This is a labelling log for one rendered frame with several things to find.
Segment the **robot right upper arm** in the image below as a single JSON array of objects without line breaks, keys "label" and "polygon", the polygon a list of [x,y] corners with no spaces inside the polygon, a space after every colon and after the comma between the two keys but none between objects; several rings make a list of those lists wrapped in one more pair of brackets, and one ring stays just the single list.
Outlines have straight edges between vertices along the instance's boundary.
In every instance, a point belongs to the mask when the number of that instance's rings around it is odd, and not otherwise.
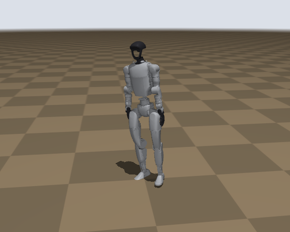
[{"label": "robot right upper arm", "polygon": [[123,72],[125,75],[125,82],[126,82],[126,86],[124,86],[124,92],[126,93],[131,93],[133,91],[132,86],[131,86],[131,79],[130,79],[130,74],[129,74],[129,65],[125,66],[123,68]]}]

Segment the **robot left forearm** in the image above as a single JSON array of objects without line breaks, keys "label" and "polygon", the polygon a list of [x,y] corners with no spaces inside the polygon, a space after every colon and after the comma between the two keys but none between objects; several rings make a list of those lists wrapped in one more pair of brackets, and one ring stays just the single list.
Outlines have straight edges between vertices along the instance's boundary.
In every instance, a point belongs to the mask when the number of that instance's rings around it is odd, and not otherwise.
[{"label": "robot left forearm", "polygon": [[160,109],[161,112],[163,112],[164,108],[162,107],[162,99],[161,99],[162,98],[162,93],[161,93],[160,87],[157,88],[157,92],[158,92],[158,94],[156,94],[154,96],[157,112],[158,112],[158,109]]}]

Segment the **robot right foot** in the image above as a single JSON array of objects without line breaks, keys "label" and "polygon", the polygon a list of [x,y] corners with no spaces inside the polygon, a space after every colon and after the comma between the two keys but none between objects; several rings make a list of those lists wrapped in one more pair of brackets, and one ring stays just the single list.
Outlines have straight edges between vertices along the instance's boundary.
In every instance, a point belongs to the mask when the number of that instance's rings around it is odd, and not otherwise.
[{"label": "robot right foot", "polygon": [[140,172],[134,179],[135,180],[140,180],[140,179],[143,179],[143,178],[145,178],[146,176],[148,176],[150,174],[151,174],[150,170],[146,169],[146,173]]}]

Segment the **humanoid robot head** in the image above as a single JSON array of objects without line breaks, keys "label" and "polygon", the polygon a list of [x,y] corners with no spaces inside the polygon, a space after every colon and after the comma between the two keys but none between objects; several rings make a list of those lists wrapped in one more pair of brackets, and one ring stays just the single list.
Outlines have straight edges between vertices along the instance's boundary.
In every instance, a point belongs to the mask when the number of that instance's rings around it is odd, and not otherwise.
[{"label": "humanoid robot head", "polygon": [[[141,64],[141,63],[143,63],[143,62],[140,62],[140,61],[142,61],[142,60],[145,61],[145,60],[143,59],[143,57],[141,56],[141,54],[142,54],[142,50],[145,49],[145,48],[146,48],[146,45],[145,45],[143,42],[141,42],[141,41],[134,42],[134,43],[130,46],[132,56],[133,56],[133,58],[134,58],[135,60],[137,60],[137,62],[136,62],[135,64]],[[135,57],[133,51],[137,51],[137,52],[139,52],[139,56],[138,56],[138,57]],[[145,62],[146,62],[146,61],[145,61]]]}]

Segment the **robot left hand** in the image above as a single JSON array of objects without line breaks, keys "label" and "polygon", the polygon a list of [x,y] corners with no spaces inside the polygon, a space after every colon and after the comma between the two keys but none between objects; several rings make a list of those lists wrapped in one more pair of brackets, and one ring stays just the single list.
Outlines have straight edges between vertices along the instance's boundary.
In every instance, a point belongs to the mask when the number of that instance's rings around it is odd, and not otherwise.
[{"label": "robot left hand", "polygon": [[163,126],[163,124],[164,124],[164,111],[161,112],[161,110],[158,109],[158,113],[160,115],[160,125]]}]

